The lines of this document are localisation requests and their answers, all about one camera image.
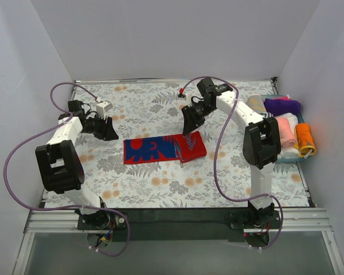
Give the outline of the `red and blue towel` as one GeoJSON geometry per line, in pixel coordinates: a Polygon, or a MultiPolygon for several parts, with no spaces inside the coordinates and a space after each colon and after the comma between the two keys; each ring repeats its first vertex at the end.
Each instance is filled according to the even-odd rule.
{"type": "Polygon", "coordinates": [[[124,164],[179,160],[186,163],[206,156],[201,134],[182,134],[128,139],[123,142],[124,164]]]}

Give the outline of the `pink panda towel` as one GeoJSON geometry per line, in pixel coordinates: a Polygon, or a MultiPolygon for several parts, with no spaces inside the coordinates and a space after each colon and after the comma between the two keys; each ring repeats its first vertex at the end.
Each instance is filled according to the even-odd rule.
{"type": "Polygon", "coordinates": [[[285,117],[276,118],[279,127],[280,144],[282,148],[293,147],[296,144],[296,138],[291,130],[290,123],[285,117]]]}

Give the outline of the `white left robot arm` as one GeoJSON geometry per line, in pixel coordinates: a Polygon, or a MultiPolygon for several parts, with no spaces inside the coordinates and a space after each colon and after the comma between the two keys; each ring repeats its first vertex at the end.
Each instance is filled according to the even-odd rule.
{"type": "Polygon", "coordinates": [[[45,190],[63,195],[78,205],[75,212],[86,224],[97,229],[105,229],[111,222],[111,215],[105,211],[101,197],[84,183],[85,173],[75,142],[82,133],[106,142],[117,140],[112,118],[107,115],[111,108],[110,102],[102,101],[96,104],[94,111],[85,111],[82,101],[69,101],[68,112],[58,117],[59,127],[52,138],[35,150],[45,190]]]}

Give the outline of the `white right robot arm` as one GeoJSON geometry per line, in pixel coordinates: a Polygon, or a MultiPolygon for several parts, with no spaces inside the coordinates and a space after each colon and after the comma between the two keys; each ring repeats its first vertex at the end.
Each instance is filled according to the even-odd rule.
{"type": "Polygon", "coordinates": [[[247,207],[228,214],[232,229],[268,227],[279,221],[275,206],[279,201],[272,195],[272,173],[281,152],[279,126],[273,117],[264,118],[239,100],[239,90],[231,83],[214,83],[214,77],[197,77],[198,101],[188,100],[182,108],[183,135],[189,136],[202,126],[215,110],[225,113],[243,132],[243,156],[251,169],[251,196],[247,207]]]}

